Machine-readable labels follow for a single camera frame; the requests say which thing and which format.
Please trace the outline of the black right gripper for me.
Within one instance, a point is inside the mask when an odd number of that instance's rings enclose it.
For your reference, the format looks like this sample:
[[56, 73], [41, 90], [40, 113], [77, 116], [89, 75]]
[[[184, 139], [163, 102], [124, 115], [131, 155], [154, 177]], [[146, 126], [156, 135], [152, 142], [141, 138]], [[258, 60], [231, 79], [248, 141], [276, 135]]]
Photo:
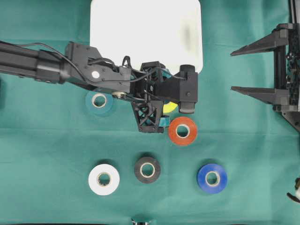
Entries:
[[274, 88], [232, 86], [231, 90], [271, 105], [300, 110], [300, 24], [279, 24], [271, 34], [246, 45], [230, 56], [274, 52]]

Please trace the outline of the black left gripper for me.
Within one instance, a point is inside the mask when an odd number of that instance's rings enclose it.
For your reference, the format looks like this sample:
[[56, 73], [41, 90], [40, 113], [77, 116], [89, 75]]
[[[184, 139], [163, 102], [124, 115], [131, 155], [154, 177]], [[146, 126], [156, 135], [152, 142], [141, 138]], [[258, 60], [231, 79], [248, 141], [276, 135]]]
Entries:
[[169, 78], [169, 70], [159, 61], [146, 62], [139, 70], [131, 69], [129, 100], [138, 130], [144, 133], [163, 133], [169, 126], [169, 116], [163, 115], [166, 103], [156, 94], [157, 84]]

